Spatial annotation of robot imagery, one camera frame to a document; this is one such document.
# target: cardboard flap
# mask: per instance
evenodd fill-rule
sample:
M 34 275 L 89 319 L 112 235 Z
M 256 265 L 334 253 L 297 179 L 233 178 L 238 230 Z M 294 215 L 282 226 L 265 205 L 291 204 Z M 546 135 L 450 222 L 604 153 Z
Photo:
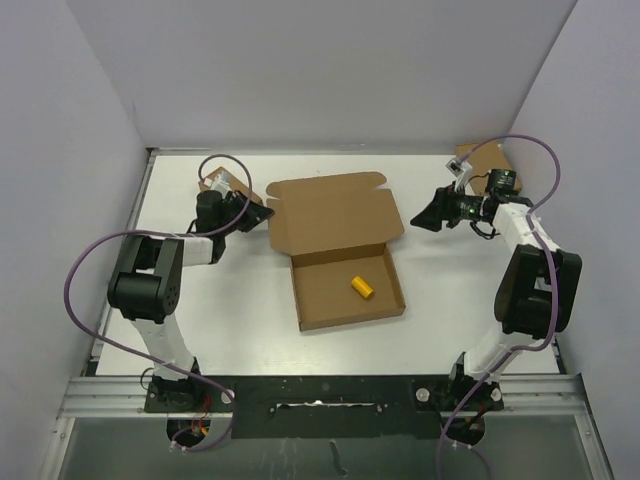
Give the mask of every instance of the cardboard flap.
M 275 182 L 267 187 L 271 246 L 289 255 L 386 243 L 404 232 L 381 173 Z

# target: gray wall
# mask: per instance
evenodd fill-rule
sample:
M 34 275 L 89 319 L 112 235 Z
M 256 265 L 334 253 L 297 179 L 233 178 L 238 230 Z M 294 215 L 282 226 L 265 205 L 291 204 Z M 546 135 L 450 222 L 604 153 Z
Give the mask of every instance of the gray wall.
M 640 471 L 639 24 L 637 0 L 580 0 L 513 126 L 548 141 L 562 161 L 561 188 L 542 218 L 584 270 L 561 347 L 584 373 L 617 479 Z M 515 141 L 508 153 L 539 198 L 550 160 Z
M 506 132 L 575 0 L 68 0 L 152 147 L 449 152 Z
M 89 347 L 64 312 L 64 277 L 124 225 L 146 152 L 63 1 L 4 2 L 0 64 L 0 478 L 32 480 Z M 113 247 L 75 283 L 91 324 Z

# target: camera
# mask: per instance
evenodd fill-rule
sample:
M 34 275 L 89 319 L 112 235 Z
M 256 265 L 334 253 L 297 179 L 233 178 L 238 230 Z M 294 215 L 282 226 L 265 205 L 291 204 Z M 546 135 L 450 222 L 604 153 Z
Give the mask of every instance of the camera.
M 488 177 L 485 196 L 457 192 L 455 182 L 447 187 L 440 187 L 436 189 L 431 203 L 411 219 L 411 225 L 439 232 L 442 230 L 442 222 L 447 222 L 447 228 L 454 228 L 461 220 L 469 220 L 472 225 L 481 221 L 492 223 L 501 203 L 515 201 L 530 205 L 531 202 L 519 197 L 515 190 L 515 171 L 493 169 L 485 176 Z

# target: metal frame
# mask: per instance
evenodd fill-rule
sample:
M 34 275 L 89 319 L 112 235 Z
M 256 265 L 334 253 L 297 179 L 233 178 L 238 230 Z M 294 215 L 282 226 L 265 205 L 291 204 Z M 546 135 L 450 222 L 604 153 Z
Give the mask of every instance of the metal frame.
M 358 150 L 360 145 L 344 150 L 318 151 L 317 154 L 366 154 Z M 127 222 L 127 229 L 135 228 L 147 192 L 155 159 L 160 155 L 207 155 L 211 149 L 154 149 L 142 178 L 140 189 Z M 295 154 L 300 151 L 238 151 L 236 154 Z M 111 309 L 105 301 L 100 332 L 108 327 Z M 90 360 L 97 360 L 102 342 L 94 342 Z M 595 480 L 612 480 L 607 461 L 593 418 L 590 415 L 582 382 L 571 375 L 505 375 L 501 379 L 505 410 L 487 415 L 536 416 L 572 415 L 575 418 L 580 440 Z M 73 434 L 76 418 L 191 418 L 192 413 L 148 414 L 143 410 L 146 391 L 138 377 L 76 377 L 69 381 L 62 406 L 52 433 L 49 448 L 42 465 L 40 478 L 55 480 L 63 466 L 67 448 Z M 228 418 L 230 414 L 212 414 L 216 418 Z

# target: yellow can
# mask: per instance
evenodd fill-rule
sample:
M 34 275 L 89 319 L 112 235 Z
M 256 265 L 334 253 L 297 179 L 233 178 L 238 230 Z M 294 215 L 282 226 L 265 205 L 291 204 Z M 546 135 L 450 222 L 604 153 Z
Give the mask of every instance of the yellow can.
M 373 295 L 373 288 L 371 288 L 371 285 L 365 282 L 362 277 L 353 277 L 353 280 L 351 280 L 351 286 L 355 288 L 364 299 Z

